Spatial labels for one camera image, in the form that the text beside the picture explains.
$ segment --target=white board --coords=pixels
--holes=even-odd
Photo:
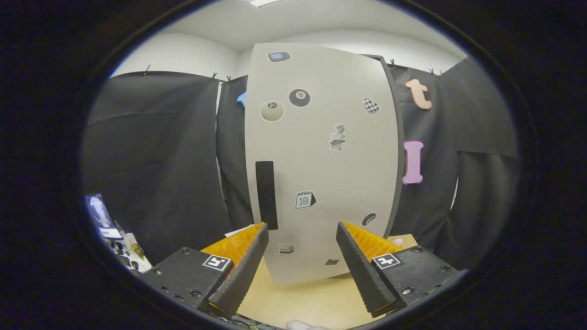
[[[321,46],[263,43],[253,48],[249,72],[245,152],[256,223],[255,163],[274,164],[278,229],[269,231],[265,251],[271,277],[284,284],[344,274],[338,221],[368,223],[380,236],[393,221],[403,150],[383,65]],[[370,214],[375,219],[363,221]]]

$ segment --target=pink letter i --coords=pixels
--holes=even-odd
[[[424,180],[420,173],[420,151],[423,147],[424,143],[420,141],[404,142],[404,149],[406,149],[406,176],[402,179],[404,184],[420,183]]]

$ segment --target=black curtain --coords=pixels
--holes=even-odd
[[[458,176],[457,139],[451,97],[442,82],[430,72],[390,67],[396,111],[403,120],[404,140],[420,141],[418,184],[403,184],[395,222],[390,235],[412,234],[424,247],[434,250],[443,220],[450,211]],[[428,89],[426,100],[432,108],[421,109],[414,103],[406,82],[418,79]]]
[[[223,83],[216,117],[222,191],[235,230],[254,222],[245,159],[245,107],[237,101],[246,90],[247,76]]]
[[[218,82],[174,72],[109,79],[87,122],[85,193],[102,193],[151,263],[232,230],[216,166]]]
[[[471,268],[499,237],[517,195],[521,162],[513,109],[470,58],[439,80],[450,95],[459,181],[434,250],[457,268]]]

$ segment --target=wooden table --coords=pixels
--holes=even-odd
[[[389,241],[402,238],[403,248],[417,245],[410,234],[391,236]],[[330,330],[344,330],[369,323],[359,290],[350,273],[322,280],[275,284],[264,260],[261,260],[255,278],[238,313],[259,322],[286,328],[294,319]]]

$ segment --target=white wall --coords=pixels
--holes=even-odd
[[[239,54],[218,43],[186,33],[163,32],[143,42],[114,71],[173,71],[212,76],[225,80],[235,77]]]
[[[423,71],[434,69],[435,73],[439,73],[440,70],[446,72],[465,58],[465,54],[457,57],[427,43],[373,31],[320,31],[290,36],[272,42],[310,43],[353,53],[381,55],[388,63],[393,58],[398,65]],[[248,73],[251,52],[252,49],[240,54],[236,77]]]

